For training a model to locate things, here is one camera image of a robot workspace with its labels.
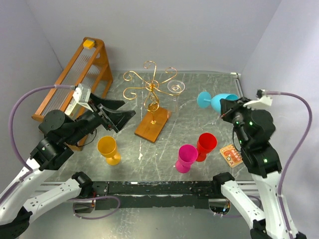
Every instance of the gold wire stand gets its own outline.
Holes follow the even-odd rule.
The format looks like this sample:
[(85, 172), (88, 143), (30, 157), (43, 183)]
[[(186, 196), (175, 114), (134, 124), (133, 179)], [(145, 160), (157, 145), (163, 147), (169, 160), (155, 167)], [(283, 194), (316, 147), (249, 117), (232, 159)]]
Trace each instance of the gold wire stand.
[(177, 75), (177, 70), (173, 67), (168, 67), (165, 69), (165, 72), (169, 74), (174, 74), (163, 82), (158, 82), (155, 80), (157, 65), (154, 61), (146, 61), (144, 62), (144, 68), (148, 69), (151, 65), (154, 65), (154, 73), (153, 78), (150, 81), (145, 81), (138, 73), (135, 71), (128, 71), (124, 73), (123, 78), (125, 81), (130, 81), (133, 79), (133, 75), (136, 75), (143, 81), (142, 87), (128, 87), (123, 91), (123, 97), (127, 100), (134, 100), (137, 97), (135, 92), (130, 92), (133, 97), (127, 97), (125, 94), (127, 90), (132, 89), (147, 89), (149, 91), (148, 96), (146, 97), (143, 105), (145, 109), (148, 111), (145, 117), (142, 119), (140, 125), (137, 127), (135, 134), (147, 139), (151, 142), (155, 142), (157, 137), (159, 136), (161, 130), (164, 128), (164, 125), (167, 122), (169, 112), (160, 107), (160, 100), (156, 94), (156, 92), (161, 92), (163, 94), (169, 96), (177, 96), (174, 94), (170, 94), (159, 89), (160, 85), (166, 83), (173, 79)]

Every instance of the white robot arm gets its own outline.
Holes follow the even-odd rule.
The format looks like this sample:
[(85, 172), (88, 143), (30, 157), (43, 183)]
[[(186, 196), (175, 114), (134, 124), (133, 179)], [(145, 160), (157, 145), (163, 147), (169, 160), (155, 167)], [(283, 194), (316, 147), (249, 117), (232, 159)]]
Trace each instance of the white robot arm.
[[(124, 102), (100, 99), (84, 86), (79, 86), (73, 96), (77, 103), (89, 111), (76, 121), (60, 111), (45, 116), (47, 121), (39, 126), (45, 138), (27, 160), (32, 171), (24, 167), (0, 194), (1, 238), (17, 238), (35, 219), (67, 200), (88, 198), (92, 193), (93, 182), (83, 172), (75, 173), (62, 185), (40, 196), (30, 197), (72, 155), (67, 144), (75, 145), (101, 124), (106, 129), (118, 132), (135, 114), (134, 111), (116, 111)], [(271, 105), (271, 100), (267, 96), (260, 97), (257, 101), (247, 98), (237, 101), (221, 100), (221, 118), (234, 125), (234, 131), (240, 140), (243, 161), (257, 185), (264, 211), (246, 196), (229, 173), (214, 176), (212, 184), (217, 189), (215, 193), (229, 199), (243, 216), (252, 239), (306, 239), (296, 229), (286, 199), (277, 194), (282, 168), (276, 151), (268, 142), (275, 131), (272, 117), (263, 110)], [(287, 230), (287, 220), (279, 197), (283, 200), (290, 230)]]

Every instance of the wooden rack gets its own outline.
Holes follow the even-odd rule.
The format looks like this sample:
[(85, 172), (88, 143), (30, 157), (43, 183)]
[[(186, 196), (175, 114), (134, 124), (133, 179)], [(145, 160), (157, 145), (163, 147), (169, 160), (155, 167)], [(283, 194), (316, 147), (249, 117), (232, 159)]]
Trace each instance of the wooden rack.
[[(83, 45), (86, 40), (95, 41), (93, 48), (84, 48)], [(91, 87), (91, 92), (93, 93), (101, 80), (107, 81), (106, 87), (101, 95), (102, 98), (105, 98), (113, 81), (105, 44), (101, 39), (85, 37), (55, 84), (78, 85), (83, 83)], [(32, 118), (42, 122), (44, 116), (51, 110), (60, 109), (65, 112), (72, 100), (73, 92), (74, 91), (65, 89), (51, 89)], [(84, 111), (85, 108), (81, 107), (77, 116), (83, 114)], [(78, 142), (79, 147), (70, 146), (70, 148), (81, 151), (81, 145), (85, 143), (86, 138), (87, 136)]]

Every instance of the small box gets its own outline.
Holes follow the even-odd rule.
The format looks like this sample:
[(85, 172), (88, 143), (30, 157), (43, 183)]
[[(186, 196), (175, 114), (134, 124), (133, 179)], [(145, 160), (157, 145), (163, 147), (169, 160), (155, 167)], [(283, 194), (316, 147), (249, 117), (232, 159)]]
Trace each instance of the small box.
[(91, 39), (86, 39), (85, 42), (83, 43), (83, 47), (85, 49), (92, 49), (95, 45), (95, 41)]
[(232, 144), (221, 148), (219, 152), (231, 168), (236, 167), (243, 162), (242, 156)]

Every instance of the black metal bar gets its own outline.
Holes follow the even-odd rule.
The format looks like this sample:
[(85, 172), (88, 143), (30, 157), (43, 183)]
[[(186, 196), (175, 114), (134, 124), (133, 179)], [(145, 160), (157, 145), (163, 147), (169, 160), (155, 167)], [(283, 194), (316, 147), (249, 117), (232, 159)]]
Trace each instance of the black metal bar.
[[(211, 181), (94, 182), (97, 196), (116, 196), (121, 208), (195, 207), (209, 209), (208, 199), (224, 198)], [(115, 208), (112, 199), (96, 201), (96, 210)]]

